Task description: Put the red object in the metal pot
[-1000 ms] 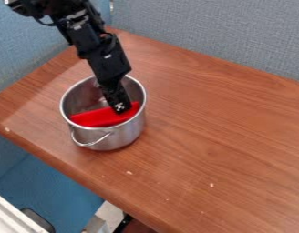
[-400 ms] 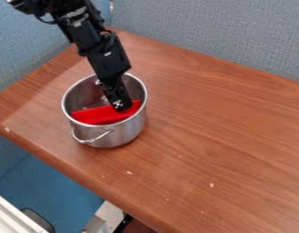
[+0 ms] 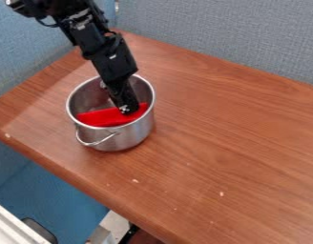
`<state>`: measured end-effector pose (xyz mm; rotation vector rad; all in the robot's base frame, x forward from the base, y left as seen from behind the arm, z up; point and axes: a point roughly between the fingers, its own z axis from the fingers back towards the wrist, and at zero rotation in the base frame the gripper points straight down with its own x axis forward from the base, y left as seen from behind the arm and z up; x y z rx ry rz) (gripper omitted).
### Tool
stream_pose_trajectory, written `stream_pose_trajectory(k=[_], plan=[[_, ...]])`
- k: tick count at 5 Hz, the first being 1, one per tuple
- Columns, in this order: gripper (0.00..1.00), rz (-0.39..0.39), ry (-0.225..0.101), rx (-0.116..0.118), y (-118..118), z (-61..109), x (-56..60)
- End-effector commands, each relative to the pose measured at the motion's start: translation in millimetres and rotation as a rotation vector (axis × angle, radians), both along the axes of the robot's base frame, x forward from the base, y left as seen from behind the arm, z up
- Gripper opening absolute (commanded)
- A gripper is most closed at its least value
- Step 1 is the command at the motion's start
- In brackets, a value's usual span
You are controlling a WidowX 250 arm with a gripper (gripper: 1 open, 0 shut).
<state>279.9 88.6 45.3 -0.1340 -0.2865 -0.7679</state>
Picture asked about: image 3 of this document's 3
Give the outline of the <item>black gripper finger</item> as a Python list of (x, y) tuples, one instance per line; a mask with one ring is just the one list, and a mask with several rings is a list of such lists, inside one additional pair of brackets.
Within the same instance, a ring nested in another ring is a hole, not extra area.
[(138, 96), (130, 84), (130, 77), (103, 78), (107, 92), (114, 101), (115, 106), (122, 114), (134, 113), (141, 105)]

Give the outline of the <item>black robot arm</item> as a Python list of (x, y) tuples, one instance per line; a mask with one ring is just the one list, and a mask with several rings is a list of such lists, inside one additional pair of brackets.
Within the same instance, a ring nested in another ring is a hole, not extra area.
[(91, 60), (122, 114), (140, 109), (130, 77), (140, 70), (119, 32), (110, 30), (105, 11), (94, 0), (6, 0), (7, 6), (48, 28), (60, 28), (83, 57)]

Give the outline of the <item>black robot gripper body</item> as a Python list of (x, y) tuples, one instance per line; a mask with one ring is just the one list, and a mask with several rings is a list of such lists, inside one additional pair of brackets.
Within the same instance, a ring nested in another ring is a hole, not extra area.
[(91, 60), (107, 86), (125, 81), (138, 71), (134, 56), (119, 33), (110, 36), (85, 34), (81, 48), (83, 57)]

